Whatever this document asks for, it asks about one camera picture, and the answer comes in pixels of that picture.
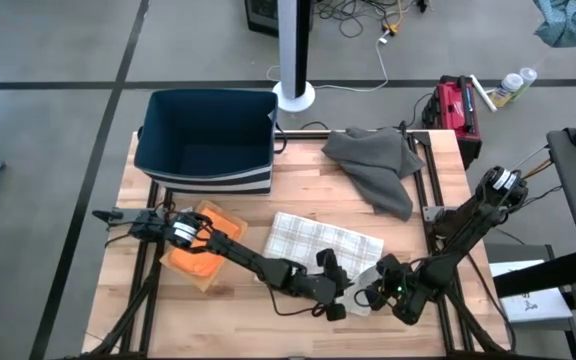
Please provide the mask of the white towel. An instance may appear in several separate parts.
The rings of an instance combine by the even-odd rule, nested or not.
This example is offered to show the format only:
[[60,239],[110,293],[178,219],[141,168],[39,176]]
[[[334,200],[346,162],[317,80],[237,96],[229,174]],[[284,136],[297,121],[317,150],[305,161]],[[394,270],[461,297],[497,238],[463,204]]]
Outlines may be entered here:
[[350,313],[367,316],[369,310],[356,304],[351,290],[357,291],[359,286],[366,285],[369,279],[376,279],[374,266],[382,258],[382,239],[277,212],[262,255],[266,258],[291,260],[305,266],[309,273],[320,273],[322,268],[317,265],[316,254],[325,249],[335,252],[338,264],[353,283],[344,291],[340,302]]

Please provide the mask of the black equipment box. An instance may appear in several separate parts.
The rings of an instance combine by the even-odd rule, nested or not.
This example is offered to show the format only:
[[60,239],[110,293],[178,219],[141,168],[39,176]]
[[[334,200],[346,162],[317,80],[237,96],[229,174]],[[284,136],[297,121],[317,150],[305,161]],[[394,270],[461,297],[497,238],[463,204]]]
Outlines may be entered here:
[[278,37],[278,0],[244,0],[250,31]]

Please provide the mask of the red black tool bag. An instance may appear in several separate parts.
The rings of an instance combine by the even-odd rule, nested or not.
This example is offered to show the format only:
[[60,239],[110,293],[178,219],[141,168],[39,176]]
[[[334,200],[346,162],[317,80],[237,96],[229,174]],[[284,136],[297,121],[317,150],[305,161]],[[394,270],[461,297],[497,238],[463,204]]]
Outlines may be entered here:
[[442,76],[422,111],[422,126],[452,130],[463,166],[468,169],[482,147],[472,79],[463,75]]

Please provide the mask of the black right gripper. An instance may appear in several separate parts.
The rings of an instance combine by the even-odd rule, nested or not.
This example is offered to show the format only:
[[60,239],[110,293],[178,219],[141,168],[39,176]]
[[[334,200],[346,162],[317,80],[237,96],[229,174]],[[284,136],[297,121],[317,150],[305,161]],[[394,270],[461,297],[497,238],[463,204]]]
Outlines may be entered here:
[[376,270],[382,275],[381,293],[366,289],[365,296],[371,310],[378,311],[392,298],[390,305],[393,315],[404,324],[416,324],[419,311],[414,309],[413,290],[408,289],[407,280],[412,275],[410,267],[402,267],[393,254],[387,254],[376,264]]

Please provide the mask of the teal patterned cloth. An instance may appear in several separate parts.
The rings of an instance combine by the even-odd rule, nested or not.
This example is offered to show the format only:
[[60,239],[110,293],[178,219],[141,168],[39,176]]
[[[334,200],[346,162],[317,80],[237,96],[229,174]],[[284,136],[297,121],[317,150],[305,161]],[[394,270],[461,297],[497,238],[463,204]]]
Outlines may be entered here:
[[576,0],[532,0],[543,16],[534,34],[552,48],[576,47]]

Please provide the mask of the orange towel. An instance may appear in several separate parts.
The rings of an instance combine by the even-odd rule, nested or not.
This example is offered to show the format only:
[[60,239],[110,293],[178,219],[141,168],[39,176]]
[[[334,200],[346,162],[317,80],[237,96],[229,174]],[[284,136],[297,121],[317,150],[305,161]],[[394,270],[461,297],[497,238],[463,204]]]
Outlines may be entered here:
[[[213,204],[202,204],[199,213],[207,216],[212,221],[212,226],[226,234],[229,239],[238,241],[245,231],[247,224],[235,217],[227,214],[222,209]],[[210,253],[190,254],[178,248],[170,248],[167,252],[168,267],[184,272],[197,280],[210,282],[218,273],[225,259]]]

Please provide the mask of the white tube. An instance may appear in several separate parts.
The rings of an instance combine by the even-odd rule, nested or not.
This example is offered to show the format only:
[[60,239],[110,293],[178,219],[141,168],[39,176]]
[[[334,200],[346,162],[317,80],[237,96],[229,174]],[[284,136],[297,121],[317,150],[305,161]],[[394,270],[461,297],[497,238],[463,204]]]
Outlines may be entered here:
[[488,107],[488,109],[491,112],[496,112],[498,110],[498,108],[494,105],[494,103],[492,102],[492,100],[489,98],[488,93],[486,92],[486,90],[483,88],[483,86],[481,85],[481,83],[479,82],[479,80],[477,79],[477,77],[474,74],[470,74],[469,75],[471,81],[472,81],[472,85],[475,88],[475,90],[477,91],[477,93],[479,94],[479,96],[482,98],[483,102],[486,104],[486,106]]

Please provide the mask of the grey towel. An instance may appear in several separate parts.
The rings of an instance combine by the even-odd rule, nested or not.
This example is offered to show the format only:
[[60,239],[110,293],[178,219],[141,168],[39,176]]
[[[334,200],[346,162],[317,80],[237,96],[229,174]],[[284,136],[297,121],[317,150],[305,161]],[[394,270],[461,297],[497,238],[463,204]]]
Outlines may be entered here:
[[421,170],[425,163],[409,149],[399,131],[357,127],[333,131],[322,152],[344,171],[376,214],[410,219],[413,202],[402,180]]

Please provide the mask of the wipes canister green label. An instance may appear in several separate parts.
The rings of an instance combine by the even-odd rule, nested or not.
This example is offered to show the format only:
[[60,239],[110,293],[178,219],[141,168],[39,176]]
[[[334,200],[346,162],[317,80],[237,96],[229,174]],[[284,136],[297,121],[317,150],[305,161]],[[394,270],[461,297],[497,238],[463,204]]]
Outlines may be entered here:
[[523,80],[522,86],[512,95],[511,102],[515,102],[538,78],[537,72],[529,67],[521,68],[519,75]]

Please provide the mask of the tan waffle towel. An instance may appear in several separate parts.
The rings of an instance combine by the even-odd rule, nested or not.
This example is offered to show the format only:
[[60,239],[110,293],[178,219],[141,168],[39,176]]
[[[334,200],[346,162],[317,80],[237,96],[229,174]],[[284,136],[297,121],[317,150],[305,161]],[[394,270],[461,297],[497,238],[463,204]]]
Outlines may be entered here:
[[[199,212],[199,207],[200,207],[202,204],[205,204],[205,203],[213,204],[215,207],[220,208],[219,206],[217,206],[216,204],[214,204],[214,203],[212,203],[212,202],[210,202],[210,201],[208,201],[208,200],[203,200],[203,201],[201,201],[201,202],[198,204],[198,206],[196,207],[196,210]],[[222,210],[225,211],[227,214],[233,215],[232,213],[229,213],[229,212],[227,212],[227,211],[224,210],[224,209],[222,209]],[[213,279],[212,281],[210,281],[210,282],[207,282],[206,280],[201,281],[201,280],[197,280],[197,279],[196,279],[195,277],[193,277],[193,276],[189,276],[188,274],[186,274],[186,273],[184,273],[184,272],[178,271],[177,269],[171,269],[170,267],[168,267],[167,252],[160,258],[160,263],[161,263],[164,267],[166,267],[167,269],[169,269],[169,270],[171,270],[171,271],[173,271],[173,272],[176,272],[177,274],[183,276],[186,280],[188,280],[190,283],[192,283],[193,285],[195,285],[200,291],[205,292],[205,291],[211,286],[211,284],[214,282],[215,278],[217,277],[217,274],[218,274],[218,273],[216,274],[216,276],[214,277],[214,279]]]

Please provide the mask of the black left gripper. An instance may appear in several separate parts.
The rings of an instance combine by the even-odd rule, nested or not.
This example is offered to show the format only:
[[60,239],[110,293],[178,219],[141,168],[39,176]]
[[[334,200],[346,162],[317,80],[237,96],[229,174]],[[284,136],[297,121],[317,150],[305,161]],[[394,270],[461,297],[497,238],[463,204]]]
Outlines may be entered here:
[[[323,269],[323,274],[308,278],[307,295],[310,299],[329,304],[344,294],[351,285],[347,271],[338,263],[332,248],[319,251],[316,254],[317,265]],[[346,318],[346,309],[343,304],[333,303],[325,307],[326,319],[330,322]]]

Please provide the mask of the white black tower fan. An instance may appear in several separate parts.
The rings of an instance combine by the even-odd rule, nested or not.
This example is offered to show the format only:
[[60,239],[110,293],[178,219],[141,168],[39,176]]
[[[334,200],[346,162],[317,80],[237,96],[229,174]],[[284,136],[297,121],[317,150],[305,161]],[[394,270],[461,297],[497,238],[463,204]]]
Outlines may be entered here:
[[308,109],[315,90],[307,80],[312,0],[278,0],[279,81],[273,87],[278,107],[289,113]]

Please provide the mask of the wipes canister yellow label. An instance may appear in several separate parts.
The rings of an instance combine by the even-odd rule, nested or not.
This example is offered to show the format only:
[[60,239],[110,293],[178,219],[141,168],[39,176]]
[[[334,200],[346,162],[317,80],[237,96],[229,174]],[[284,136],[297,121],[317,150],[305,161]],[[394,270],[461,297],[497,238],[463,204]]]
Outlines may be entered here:
[[523,84],[523,78],[519,74],[509,73],[489,94],[489,99],[496,108],[501,108],[523,86]]

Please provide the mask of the navy white striped fabric bin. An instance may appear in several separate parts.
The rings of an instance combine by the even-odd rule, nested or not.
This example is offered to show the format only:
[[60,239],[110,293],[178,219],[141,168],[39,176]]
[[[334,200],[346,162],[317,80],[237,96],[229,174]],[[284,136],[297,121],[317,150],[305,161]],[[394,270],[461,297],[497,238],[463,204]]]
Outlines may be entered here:
[[268,91],[155,91],[138,131],[134,166],[175,192],[268,194],[277,102]]

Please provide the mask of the white printed sheet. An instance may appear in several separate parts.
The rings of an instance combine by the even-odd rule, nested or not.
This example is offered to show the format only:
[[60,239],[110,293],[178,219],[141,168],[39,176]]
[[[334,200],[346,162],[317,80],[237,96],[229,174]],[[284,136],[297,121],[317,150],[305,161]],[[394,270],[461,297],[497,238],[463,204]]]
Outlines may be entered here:
[[[499,276],[541,263],[543,263],[542,259],[499,262],[491,263],[489,268],[493,276]],[[500,302],[512,324],[564,320],[572,317],[572,312],[563,295],[555,288],[502,297]]]

